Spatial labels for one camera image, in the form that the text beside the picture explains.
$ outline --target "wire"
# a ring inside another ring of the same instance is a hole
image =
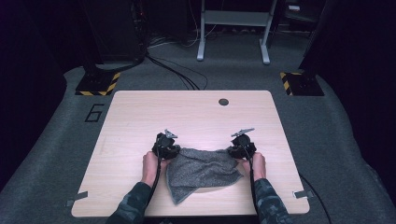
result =
[[[244,150],[247,154],[247,160],[250,165],[250,190],[251,190],[251,197],[253,199],[253,205],[254,209],[256,210],[257,215],[259,214],[259,209],[257,208],[257,202],[256,202],[256,190],[254,189],[254,177],[253,177],[253,159],[250,158],[248,155],[248,151],[244,147]]]
[[[223,8],[224,8],[224,0],[222,0],[222,2],[221,2],[221,10],[220,10],[220,11],[222,11]],[[217,24],[215,24],[215,25],[213,26],[213,28],[205,35],[205,38],[206,38],[208,35],[210,35],[210,33],[212,33],[212,31],[216,28],[216,26],[217,26]]]
[[[89,25],[91,26],[92,34],[94,35],[94,37],[96,37],[96,39],[98,39],[100,41],[100,43],[102,44],[102,46],[104,47],[106,52],[110,54],[110,57],[113,59],[113,61],[116,61],[117,60],[116,57],[111,52],[111,50],[107,47],[104,39],[99,35],[99,32],[96,30],[95,26],[93,25],[91,17],[88,15],[88,12],[87,12],[87,6],[85,5],[84,2],[82,2],[80,5],[82,6],[82,8],[83,8],[83,10],[85,12],[85,16],[87,18],[87,21],[88,21]],[[143,31],[144,30],[143,27],[145,26],[145,24],[140,24],[140,25],[141,25],[141,27],[138,27],[136,24],[134,25],[135,29],[139,28],[138,31],[136,30],[136,37],[138,38],[138,41],[140,41],[140,44],[142,45],[142,46],[140,46],[141,47],[141,52],[139,53],[139,55],[136,55],[136,57],[138,58],[136,60],[136,62],[133,62],[132,64],[129,64],[129,65],[126,65],[126,66],[122,66],[122,67],[106,70],[106,71],[108,71],[108,72],[125,71],[125,70],[133,68],[133,67],[137,66],[138,64],[140,64],[141,62],[143,62],[143,60],[141,60],[141,59],[144,59],[144,55],[147,52],[147,46],[148,46],[147,36],[148,36],[148,32],[147,32],[147,30],[146,30],[146,32]]]
[[[318,195],[317,191],[314,189],[314,187],[312,187],[312,185],[309,183],[309,181],[299,172],[298,175],[300,176],[301,179],[303,179],[305,181],[305,183],[309,186],[309,188],[311,188],[315,195],[318,197],[320,204],[323,207],[324,212],[326,213],[326,217],[329,220],[329,223],[332,224],[332,219],[330,218],[329,212],[326,209],[326,206],[324,205],[323,201],[320,199],[320,196]]]
[[[163,59],[163,58],[158,58],[158,57],[154,57],[154,56],[151,56],[151,58],[158,59],[158,60],[162,60],[162,61],[166,61],[166,62],[168,62],[168,63],[172,63],[172,64],[174,64],[174,65],[177,65],[177,66],[179,66],[179,67],[182,67],[182,68],[184,68],[184,69],[187,69],[187,70],[189,70],[189,71],[191,71],[191,72],[193,72],[193,73],[196,73],[196,74],[202,76],[202,77],[205,79],[205,85],[204,85],[204,87],[203,87],[203,90],[206,89],[207,83],[208,83],[208,79],[207,79],[207,76],[205,76],[204,74],[199,73],[199,72],[197,72],[197,71],[194,71],[194,70],[192,70],[192,69],[190,69],[190,68],[188,68],[188,67],[186,67],[186,66],[180,65],[180,64],[178,64],[178,63],[174,63],[174,62],[172,62],[172,61]]]
[[[161,155],[160,155],[160,150],[158,150],[158,139],[157,139],[157,142],[156,142],[156,144],[155,144],[156,146],[157,146],[157,158],[158,158],[158,160],[157,160],[157,174],[155,175],[155,180],[154,180],[154,183],[153,183],[153,185],[152,185],[152,188],[151,188],[151,192],[149,193],[149,196],[148,196],[148,203],[147,203],[147,205],[149,205],[149,202],[151,201],[151,198],[152,198],[152,195],[154,194],[154,190],[157,188],[157,184],[158,184],[158,180],[160,179],[160,173],[161,173]]]
[[[192,44],[190,44],[190,45],[183,45],[182,44],[182,46],[184,46],[184,47],[191,47],[192,45],[194,45],[196,42],[197,42],[197,40],[199,40],[199,33],[198,33],[198,25],[197,25],[197,21],[195,20],[195,17],[194,17],[194,14],[193,14],[193,12],[192,12],[192,7],[191,7],[191,0],[189,0],[189,6],[190,6],[190,12],[191,12],[191,16],[192,16],[192,19],[194,20],[194,24],[195,24],[195,30],[196,30],[196,33],[197,33],[197,35],[196,35],[196,37],[195,37],[195,40],[192,42]]]
[[[184,81],[187,81],[190,84],[190,86],[192,87],[193,90],[198,90],[198,91],[200,90],[200,88],[189,77],[186,77],[183,74],[181,74],[178,71],[176,71],[175,69],[173,69],[173,68],[171,68],[171,67],[169,67],[169,66],[167,66],[167,65],[165,65],[165,64],[163,64],[163,63],[161,63],[161,62],[159,62],[157,60],[155,60],[154,58],[150,57],[149,54],[147,54],[146,57],[149,60],[151,60],[154,64],[157,64],[160,67],[163,67],[163,68],[175,73],[180,78],[180,80],[183,82],[183,84],[186,86],[187,90],[189,90],[189,87],[186,85],[186,83]]]
[[[149,44],[150,45],[157,45],[158,43],[163,43],[163,41],[166,39],[164,36],[157,36],[157,37],[152,37]]]
[[[162,45],[178,44],[178,43],[179,43],[179,42],[176,42],[176,41],[164,42],[164,43],[161,43],[161,44],[157,44],[157,45],[154,45],[154,46],[150,46],[150,47],[148,47],[148,49],[153,49],[153,48],[156,48],[156,47],[159,47],[159,46],[162,46]]]

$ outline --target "towel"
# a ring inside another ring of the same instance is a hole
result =
[[[202,151],[182,148],[166,169],[166,182],[174,204],[183,202],[198,188],[230,186],[242,175],[238,162],[226,149]]]

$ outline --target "sleeve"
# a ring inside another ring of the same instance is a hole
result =
[[[138,182],[124,196],[117,210],[107,219],[106,224],[140,224],[143,223],[151,187]]]
[[[274,188],[267,179],[254,182],[256,190],[256,204],[261,224],[292,223],[285,204],[277,196]]]

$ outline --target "round hole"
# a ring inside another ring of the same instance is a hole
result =
[[[220,100],[219,100],[219,104],[220,104],[220,105],[228,105],[228,103],[230,103],[230,102],[229,102],[227,99],[224,99],[224,98],[223,98],[223,99],[220,99]]]

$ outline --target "table top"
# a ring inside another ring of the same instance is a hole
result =
[[[220,105],[227,99],[228,105]],[[199,150],[229,147],[231,134],[248,133],[266,158],[267,178],[291,214],[309,211],[306,198],[294,191],[303,185],[269,91],[117,91],[107,112],[75,201],[74,217],[108,217],[141,179],[143,156],[157,133],[178,136],[175,144]],[[253,215],[249,176],[229,187],[198,189],[174,205],[165,172],[146,210],[147,217]]]

